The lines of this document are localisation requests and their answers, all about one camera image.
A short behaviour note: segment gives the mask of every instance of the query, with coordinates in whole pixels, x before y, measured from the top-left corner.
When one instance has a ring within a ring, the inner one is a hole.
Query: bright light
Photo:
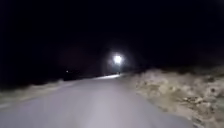
[[[121,65],[123,62],[123,58],[120,55],[115,55],[113,57],[114,63],[117,65]]]

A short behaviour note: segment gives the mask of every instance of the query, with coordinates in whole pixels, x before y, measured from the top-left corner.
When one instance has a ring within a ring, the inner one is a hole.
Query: asphalt road
[[[193,128],[116,79],[74,82],[0,111],[0,128]]]

